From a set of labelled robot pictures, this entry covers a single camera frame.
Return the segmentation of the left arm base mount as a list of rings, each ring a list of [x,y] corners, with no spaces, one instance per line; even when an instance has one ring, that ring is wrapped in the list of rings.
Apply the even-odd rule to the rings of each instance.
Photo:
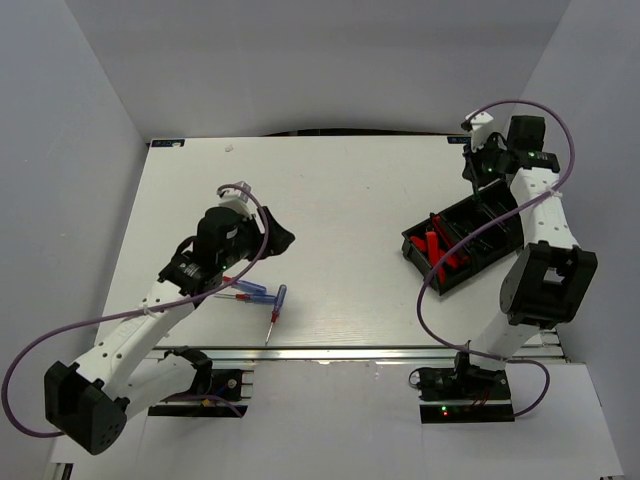
[[[148,408],[150,417],[243,418],[253,395],[254,370],[218,367],[198,374],[195,385]]]

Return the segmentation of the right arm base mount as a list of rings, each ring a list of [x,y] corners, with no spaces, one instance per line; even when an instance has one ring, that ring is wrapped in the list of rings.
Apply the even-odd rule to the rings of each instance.
[[[408,377],[427,424],[504,423],[515,420],[504,371],[493,380],[459,379],[453,368],[418,368]]]

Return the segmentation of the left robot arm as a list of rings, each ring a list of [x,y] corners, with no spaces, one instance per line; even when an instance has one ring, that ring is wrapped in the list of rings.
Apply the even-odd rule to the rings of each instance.
[[[183,240],[130,315],[70,365],[54,363],[44,377],[45,417],[91,455],[107,450],[128,420],[171,397],[199,399],[212,384],[212,360],[188,347],[169,350],[141,369],[146,355],[207,293],[220,287],[237,263],[284,253],[294,242],[272,215],[265,232],[257,221],[229,207],[213,207],[195,235]]]

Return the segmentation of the green black precision screwdriver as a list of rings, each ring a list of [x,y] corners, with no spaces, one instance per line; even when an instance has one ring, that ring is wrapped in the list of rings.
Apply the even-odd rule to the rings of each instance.
[[[478,211],[483,210],[483,201],[480,193],[480,187],[476,183],[472,183],[472,191],[473,191],[473,199],[475,203],[475,208]]]
[[[490,243],[487,243],[486,241],[484,241],[479,237],[475,237],[473,239],[473,244],[475,248],[481,249],[482,251],[485,251],[485,252],[491,252],[494,250],[493,245],[491,245]]]

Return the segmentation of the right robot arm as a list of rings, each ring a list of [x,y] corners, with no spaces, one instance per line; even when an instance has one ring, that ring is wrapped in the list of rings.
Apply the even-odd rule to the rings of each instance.
[[[472,185],[467,210],[433,215],[423,237],[409,243],[428,256],[424,285],[438,293],[508,249],[518,252],[501,283],[498,313],[456,348],[452,388],[472,399],[529,339],[575,318],[598,260],[580,247],[568,225],[560,189],[571,171],[545,151],[544,118],[516,115],[501,134],[487,109],[479,109],[462,128],[469,135],[462,173]]]

